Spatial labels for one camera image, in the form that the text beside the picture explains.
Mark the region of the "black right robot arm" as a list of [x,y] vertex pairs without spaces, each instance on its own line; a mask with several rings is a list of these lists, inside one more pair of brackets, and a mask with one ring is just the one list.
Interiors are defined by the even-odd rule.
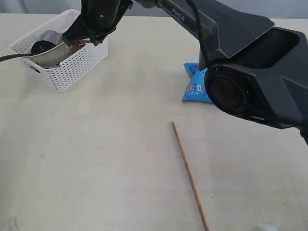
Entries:
[[308,40],[216,0],[141,0],[199,41],[205,90],[221,111],[308,137]]

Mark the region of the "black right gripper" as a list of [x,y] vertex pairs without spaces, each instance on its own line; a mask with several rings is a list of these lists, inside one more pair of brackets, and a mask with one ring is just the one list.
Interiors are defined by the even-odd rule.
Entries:
[[70,47],[91,36],[94,46],[102,44],[132,5],[131,0],[82,0],[81,14],[62,34],[63,42]]

